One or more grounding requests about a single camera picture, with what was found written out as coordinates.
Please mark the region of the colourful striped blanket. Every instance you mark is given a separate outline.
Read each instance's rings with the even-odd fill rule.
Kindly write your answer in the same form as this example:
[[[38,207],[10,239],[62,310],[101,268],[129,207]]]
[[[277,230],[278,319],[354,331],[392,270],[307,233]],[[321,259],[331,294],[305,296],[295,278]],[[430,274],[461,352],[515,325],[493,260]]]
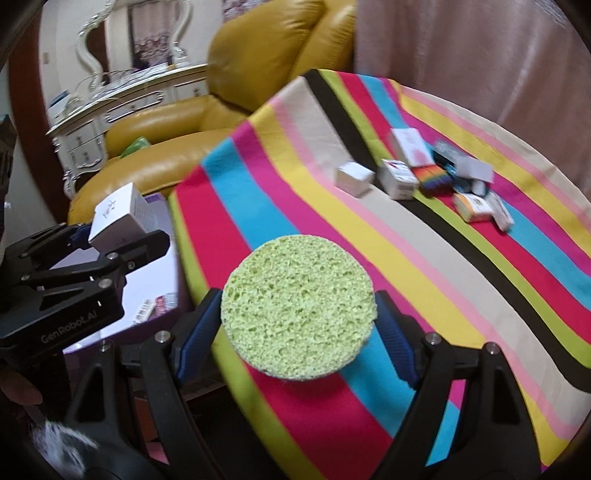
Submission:
[[[355,198],[335,186],[348,161],[393,155],[413,127],[490,164],[508,233],[469,224],[448,195]],[[190,293],[200,300],[249,253],[291,234],[349,251],[399,309],[451,343],[497,343],[549,466],[590,412],[590,203],[543,155],[453,103],[385,78],[313,70],[223,140],[169,199]]]

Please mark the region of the white medicine box red logo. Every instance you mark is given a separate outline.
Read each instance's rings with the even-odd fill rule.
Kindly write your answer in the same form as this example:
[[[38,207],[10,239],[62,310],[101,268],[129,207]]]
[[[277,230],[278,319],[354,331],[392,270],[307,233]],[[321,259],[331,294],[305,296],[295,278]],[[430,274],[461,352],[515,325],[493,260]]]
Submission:
[[[384,159],[378,170],[378,180],[385,193],[393,200],[412,200],[419,187],[419,181],[411,169],[402,161]]]

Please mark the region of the rainbow striped block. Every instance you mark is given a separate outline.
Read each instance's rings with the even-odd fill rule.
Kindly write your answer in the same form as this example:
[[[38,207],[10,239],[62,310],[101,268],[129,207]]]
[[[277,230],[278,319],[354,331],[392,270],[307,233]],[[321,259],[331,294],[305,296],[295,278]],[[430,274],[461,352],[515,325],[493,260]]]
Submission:
[[[413,169],[413,174],[424,192],[449,190],[454,184],[449,173],[437,164],[416,167]]]

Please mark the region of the white card box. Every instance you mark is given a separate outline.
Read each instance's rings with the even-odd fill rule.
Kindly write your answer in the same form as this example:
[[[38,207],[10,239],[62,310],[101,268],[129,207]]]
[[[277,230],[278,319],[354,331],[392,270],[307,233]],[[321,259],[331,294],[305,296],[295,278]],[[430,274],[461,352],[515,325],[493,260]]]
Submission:
[[[455,161],[455,171],[460,178],[479,180],[488,184],[494,181],[493,167],[471,156],[460,156]]]

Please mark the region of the white flat packet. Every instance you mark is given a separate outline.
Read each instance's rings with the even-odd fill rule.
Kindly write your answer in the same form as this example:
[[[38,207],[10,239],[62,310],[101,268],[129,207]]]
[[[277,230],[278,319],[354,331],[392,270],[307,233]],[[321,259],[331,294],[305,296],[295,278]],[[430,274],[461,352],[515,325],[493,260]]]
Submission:
[[[491,216],[498,229],[502,232],[511,230],[515,222],[502,199],[494,191],[490,190],[485,197],[485,201],[491,209]]]

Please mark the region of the purple open storage box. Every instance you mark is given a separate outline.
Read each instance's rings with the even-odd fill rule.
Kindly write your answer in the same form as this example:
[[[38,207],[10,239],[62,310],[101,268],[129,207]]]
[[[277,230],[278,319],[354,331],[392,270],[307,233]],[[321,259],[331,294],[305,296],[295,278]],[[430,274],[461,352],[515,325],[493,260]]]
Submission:
[[[117,322],[67,347],[68,356],[81,356],[102,340],[136,343],[147,335],[172,326],[188,310],[186,282],[179,260],[167,200],[160,194],[146,197],[158,226],[169,236],[166,254],[126,276],[122,294],[124,316]]]

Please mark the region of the white cube box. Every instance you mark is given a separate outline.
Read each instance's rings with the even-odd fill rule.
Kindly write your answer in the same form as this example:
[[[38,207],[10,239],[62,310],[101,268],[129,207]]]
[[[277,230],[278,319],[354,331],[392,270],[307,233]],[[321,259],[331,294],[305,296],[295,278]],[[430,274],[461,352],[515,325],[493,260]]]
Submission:
[[[157,225],[150,205],[129,182],[95,207],[88,242],[97,251],[108,253],[156,230]]]

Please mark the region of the orange white medicine box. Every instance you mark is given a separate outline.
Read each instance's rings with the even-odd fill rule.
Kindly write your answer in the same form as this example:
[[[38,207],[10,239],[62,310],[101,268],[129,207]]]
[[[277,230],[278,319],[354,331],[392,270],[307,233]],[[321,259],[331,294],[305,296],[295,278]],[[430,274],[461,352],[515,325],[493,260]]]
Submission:
[[[455,193],[452,203],[457,213],[466,223],[489,221],[492,218],[490,205],[477,195]]]

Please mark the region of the silver white square box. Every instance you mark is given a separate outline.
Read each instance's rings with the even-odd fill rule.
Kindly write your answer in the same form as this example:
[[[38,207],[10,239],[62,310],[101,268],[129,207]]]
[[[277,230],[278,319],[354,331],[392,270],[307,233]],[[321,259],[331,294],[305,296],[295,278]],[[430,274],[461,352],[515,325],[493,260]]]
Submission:
[[[335,186],[356,198],[370,189],[374,178],[372,170],[353,161],[343,163],[335,170]]]

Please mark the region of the small white round object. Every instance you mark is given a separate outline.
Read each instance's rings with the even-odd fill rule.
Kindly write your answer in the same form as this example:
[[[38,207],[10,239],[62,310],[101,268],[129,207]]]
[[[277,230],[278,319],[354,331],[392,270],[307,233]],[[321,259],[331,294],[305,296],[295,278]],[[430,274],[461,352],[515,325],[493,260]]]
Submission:
[[[473,179],[472,180],[471,192],[474,195],[484,198],[488,194],[488,191],[489,191],[489,186],[488,186],[487,182],[480,180],[480,179]]]

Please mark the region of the dark black rectangular box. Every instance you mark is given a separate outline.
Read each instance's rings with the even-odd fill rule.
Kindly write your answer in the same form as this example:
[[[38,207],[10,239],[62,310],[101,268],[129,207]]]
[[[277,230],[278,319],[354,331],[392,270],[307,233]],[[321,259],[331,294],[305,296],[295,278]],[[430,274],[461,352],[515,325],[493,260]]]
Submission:
[[[462,157],[462,153],[458,149],[448,142],[438,140],[432,145],[432,155],[438,166],[449,175],[456,175],[456,163]]]

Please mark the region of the round green sponge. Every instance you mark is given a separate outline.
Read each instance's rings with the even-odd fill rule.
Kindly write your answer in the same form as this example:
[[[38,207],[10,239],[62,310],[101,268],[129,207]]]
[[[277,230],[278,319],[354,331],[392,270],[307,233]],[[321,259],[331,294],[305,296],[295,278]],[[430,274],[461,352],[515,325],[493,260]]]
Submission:
[[[253,250],[221,297],[235,353],[267,376],[327,377],[352,363],[378,317],[372,279],[352,254],[315,235],[287,235]]]

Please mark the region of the white ornate dresser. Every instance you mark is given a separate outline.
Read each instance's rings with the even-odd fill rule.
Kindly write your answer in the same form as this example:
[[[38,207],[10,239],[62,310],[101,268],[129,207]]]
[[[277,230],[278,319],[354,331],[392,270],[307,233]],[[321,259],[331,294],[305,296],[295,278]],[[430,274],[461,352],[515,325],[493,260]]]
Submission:
[[[108,159],[106,132],[137,112],[207,94],[205,64],[160,65],[107,85],[89,100],[71,100],[47,131],[63,169],[63,192],[71,199],[76,183],[99,171]]]

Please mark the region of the white ornate mirror frame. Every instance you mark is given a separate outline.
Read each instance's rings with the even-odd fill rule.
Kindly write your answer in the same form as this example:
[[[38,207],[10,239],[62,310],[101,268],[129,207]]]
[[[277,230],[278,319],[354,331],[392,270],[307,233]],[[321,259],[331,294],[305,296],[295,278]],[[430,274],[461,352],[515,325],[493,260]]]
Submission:
[[[180,46],[192,7],[188,1],[107,1],[77,34],[76,55],[97,93],[118,78],[185,66]]]

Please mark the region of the white box pink spot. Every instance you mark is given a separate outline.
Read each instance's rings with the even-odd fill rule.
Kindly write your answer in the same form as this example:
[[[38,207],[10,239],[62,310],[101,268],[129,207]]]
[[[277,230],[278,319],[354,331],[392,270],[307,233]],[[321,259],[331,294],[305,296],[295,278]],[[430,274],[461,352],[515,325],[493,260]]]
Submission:
[[[411,169],[435,164],[431,151],[427,148],[420,132],[415,128],[394,128],[390,143],[398,160]]]

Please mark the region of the pink curtain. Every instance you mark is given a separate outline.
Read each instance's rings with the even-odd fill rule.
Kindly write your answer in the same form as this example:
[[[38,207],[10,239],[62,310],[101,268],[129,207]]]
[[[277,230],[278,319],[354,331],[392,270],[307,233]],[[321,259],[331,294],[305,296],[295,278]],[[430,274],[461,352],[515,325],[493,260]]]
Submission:
[[[454,102],[590,189],[590,53],[553,1],[360,1],[356,70]]]

